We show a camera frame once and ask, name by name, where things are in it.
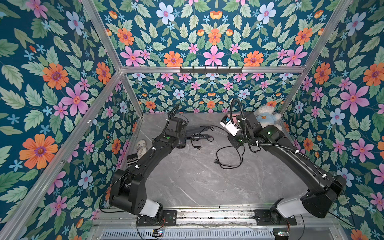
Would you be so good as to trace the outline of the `dark grey hair dryer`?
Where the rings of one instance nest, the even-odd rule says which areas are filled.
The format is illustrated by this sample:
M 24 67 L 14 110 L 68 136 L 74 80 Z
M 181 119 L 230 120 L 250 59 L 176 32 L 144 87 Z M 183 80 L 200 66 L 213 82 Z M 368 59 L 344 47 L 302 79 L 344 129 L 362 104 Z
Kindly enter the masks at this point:
M 213 127 L 201 126 L 198 128 L 182 130 L 179 137 L 179 143 L 177 144 L 178 149 L 183 149 L 186 147 L 187 141 L 194 142 L 199 140 L 207 140 L 212 142 L 214 140 L 213 136 L 205 134 L 206 131 L 213 130 Z

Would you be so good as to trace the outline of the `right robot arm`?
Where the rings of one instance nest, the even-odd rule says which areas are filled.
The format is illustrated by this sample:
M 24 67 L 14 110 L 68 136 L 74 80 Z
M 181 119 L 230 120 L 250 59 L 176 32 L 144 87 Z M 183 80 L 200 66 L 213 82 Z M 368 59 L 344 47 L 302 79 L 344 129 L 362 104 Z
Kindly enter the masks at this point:
M 226 115 L 221 126 L 229 132 L 228 139 L 235 148 L 248 144 L 264 149 L 281 160 L 307 186 L 302 196 L 288 200 L 280 198 L 271 206 L 274 221 L 300 214 L 310 214 L 319 219 L 327 216 L 346 186 L 343 177 L 333 177 L 313 163 L 292 144 L 275 120 L 265 121 L 253 113 Z

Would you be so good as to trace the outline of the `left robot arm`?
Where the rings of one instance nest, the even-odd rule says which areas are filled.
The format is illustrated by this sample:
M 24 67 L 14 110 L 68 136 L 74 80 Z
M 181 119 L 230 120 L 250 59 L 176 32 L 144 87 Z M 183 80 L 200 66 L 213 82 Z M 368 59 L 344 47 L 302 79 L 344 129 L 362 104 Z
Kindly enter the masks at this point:
M 169 117 L 160 135 L 152 139 L 152 147 L 132 166 L 113 175 L 109 204 L 133 215 L 158 218 L 161 204 L 148 199 L 146 181 L 157 165 L 186 137 L 182 118 Z

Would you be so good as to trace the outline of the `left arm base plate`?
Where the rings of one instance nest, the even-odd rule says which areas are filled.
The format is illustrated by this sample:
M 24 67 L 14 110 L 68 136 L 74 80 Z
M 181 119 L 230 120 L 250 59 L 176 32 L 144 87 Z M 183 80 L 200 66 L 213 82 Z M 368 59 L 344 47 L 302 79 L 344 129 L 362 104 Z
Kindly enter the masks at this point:
M 161 210 L 155 217 L 138 216 L 138 227 L 174 227 L 177 221 L 177 210 Z

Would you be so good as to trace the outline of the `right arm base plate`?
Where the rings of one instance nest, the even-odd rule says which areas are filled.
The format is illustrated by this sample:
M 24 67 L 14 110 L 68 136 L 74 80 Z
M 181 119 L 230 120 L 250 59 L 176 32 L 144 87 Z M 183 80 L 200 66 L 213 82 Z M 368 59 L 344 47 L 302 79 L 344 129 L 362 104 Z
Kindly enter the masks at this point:
M 254 210 L 252 217 L 256 220 L 259 226 L 296 226 L 297 221 L 295 217 L 284 218 L 276 211 L 271 210 Z

